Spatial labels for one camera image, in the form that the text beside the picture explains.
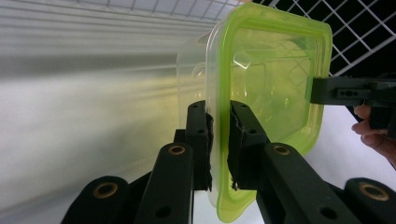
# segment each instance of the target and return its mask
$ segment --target finger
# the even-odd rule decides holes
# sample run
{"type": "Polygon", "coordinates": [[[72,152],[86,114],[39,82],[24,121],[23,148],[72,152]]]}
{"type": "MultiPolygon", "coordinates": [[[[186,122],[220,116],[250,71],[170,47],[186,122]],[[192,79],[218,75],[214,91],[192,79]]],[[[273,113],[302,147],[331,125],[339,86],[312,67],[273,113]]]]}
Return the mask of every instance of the finger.
{"type": "Polygon", "coordinates": [[[354,124],[352,130],[358,134],[370,135],[370,134],[388,134],[388,130],[371,129],[370,121],[364,120],[360,123],[354,124]]]}
{"type": "Polygon", "coordinates": [[[358,105],[353,112],[361,119],[369,119],[371,107],[369,105],[358,105]]]}
{"type": "Polygon", "coordinates": [[[373,148],[390,162],[396,161],[396,141],[383,134],[362,135],[361,141],[367,147],[373,148]]]}

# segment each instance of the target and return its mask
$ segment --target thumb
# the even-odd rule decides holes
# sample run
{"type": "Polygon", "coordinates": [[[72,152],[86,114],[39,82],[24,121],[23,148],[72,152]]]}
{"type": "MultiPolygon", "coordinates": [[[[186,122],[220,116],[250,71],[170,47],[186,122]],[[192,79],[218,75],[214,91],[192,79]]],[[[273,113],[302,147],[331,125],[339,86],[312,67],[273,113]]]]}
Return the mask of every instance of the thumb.
{"type": "Polygon", "coordinates": [[[361,141],[387,158],[396,167],[396,141],[387,138],[384,134],[362,135],[361,141]]]}

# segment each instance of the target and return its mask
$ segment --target plastic container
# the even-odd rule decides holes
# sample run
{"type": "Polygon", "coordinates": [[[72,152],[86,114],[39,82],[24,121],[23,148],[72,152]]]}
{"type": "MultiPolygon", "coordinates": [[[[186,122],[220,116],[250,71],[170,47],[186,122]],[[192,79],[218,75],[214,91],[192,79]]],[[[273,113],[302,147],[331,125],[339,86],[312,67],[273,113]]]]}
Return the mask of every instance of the plastic container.
{"type": "MultiPolygon", "coordinates": [[[[249,105],[272,142],[305,154],[320,130],[323,106],[309,102],[313,77],[329,75],[332,32],[323,22],[244,4],[205,40],[206,35],[189,42],[177,57],[179,106],[183,112],[206,99],[206,110],[215,121],[211,172],[217,199],[214,202],[212,194],[212,203],[219,219],[231,222],[255,200],[256,191],[231,188],[230,100],[249,105]]],[[[180,120],[185,118],[180,113],[180,120]]]]}

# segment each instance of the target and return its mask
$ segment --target lime green plastic lid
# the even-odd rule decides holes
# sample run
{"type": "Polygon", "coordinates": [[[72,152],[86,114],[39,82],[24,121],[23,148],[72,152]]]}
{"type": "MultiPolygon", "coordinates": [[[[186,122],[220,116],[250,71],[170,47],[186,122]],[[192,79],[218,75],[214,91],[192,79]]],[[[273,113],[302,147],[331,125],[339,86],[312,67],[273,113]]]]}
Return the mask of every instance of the lime green plastic lid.
{"type": "Polygon", "coordinates": [[[310,104],[313,77],[327,77],[328,24],[248,3],[212,31],[206,51],[206,108],[214,117],[212,175],[223,222],[236,220],[256,191],[231,188],[227,165],[230,101],[251,107],[272,142],[307,153],[316,143],[323,105],[310,104]]]}

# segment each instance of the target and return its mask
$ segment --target container lid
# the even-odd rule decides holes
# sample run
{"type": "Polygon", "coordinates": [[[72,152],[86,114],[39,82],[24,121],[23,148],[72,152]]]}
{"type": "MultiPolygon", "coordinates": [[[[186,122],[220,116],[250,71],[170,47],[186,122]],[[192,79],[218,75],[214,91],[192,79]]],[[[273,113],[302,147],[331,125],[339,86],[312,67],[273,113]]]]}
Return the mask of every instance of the container lid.
{"type": "Polygon", "coordinates": [[[307,153],[315,144],[323,105],[310,104],[313,77],[327,77],[332,51],[328,24],[247,3],[214,28],[206,51],[206,109],[214,117],[212,175],[223,222],[237,219],[256,191],[231,188],[227,165],[230,101],[250,106],[271,142],[307,153]]]}

